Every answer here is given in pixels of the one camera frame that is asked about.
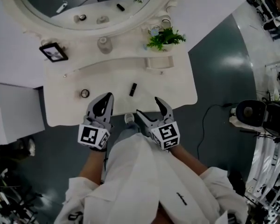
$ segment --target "potted plant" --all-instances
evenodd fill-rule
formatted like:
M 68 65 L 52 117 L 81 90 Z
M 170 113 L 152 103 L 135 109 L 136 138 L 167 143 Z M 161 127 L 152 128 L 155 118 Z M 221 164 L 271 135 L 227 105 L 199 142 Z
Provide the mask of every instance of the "potted plant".
M 170 51 L 174 44 L 185 42 L 184 35 L 178 34 L 173 31 L 173 28 L 165 28 L 159 31 L 157 28 L 153 28 L 150 31 L 150 40 L 147 47 L 150 47 L 154 51 Z

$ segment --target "shoe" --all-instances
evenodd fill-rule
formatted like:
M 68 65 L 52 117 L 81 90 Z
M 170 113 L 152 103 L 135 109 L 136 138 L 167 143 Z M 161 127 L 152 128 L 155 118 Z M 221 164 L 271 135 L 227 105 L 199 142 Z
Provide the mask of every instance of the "shoe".
M 132 113 L 125 114 L 125 123 L 129 123 L 131 121 L 135 121 L 135 117 Z

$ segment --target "blue jeans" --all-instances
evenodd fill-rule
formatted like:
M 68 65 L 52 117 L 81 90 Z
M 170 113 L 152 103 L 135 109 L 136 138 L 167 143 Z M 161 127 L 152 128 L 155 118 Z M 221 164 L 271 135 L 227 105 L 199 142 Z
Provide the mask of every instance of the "blue jeans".
M 128 122 L 126 124 L 126 128 L 120 133 L 119 137 L 116 139 L 114 144 L 116 144 L 122 140 L 125 140 L 125 139 L 133 136 L 134 134 L 140 133 L 140 132 L 141 132 L 140 127 L 134 121 Z

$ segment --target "white floor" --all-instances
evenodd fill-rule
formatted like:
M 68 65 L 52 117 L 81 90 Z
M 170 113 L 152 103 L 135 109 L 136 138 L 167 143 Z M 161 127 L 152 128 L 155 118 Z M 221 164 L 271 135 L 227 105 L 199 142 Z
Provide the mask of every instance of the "white floor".
M 261 26 L 263 21 L 256 8 L 244 2 L 232 13 L 243 36 L 254 73 L 256 90 L 267 90 L 265 65 L 280 60 L 280 39 L 273 41 Z

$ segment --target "green plant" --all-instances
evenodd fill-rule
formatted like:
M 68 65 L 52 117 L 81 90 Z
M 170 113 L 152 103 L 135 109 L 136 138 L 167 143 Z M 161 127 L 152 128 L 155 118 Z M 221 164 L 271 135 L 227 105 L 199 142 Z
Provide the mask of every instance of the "green plant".
M 148 47 L 156 47 L 158 50 L 163 49 L 164 44 L 179 44 L 180 41 L 185 42 L 186 39 L 184 36 L 178 34 L 178 30 L 176 33 L 173 32 L 173 28 L 166 28 L 163 31 L 151 31 L 152 37 L 150 38 Z

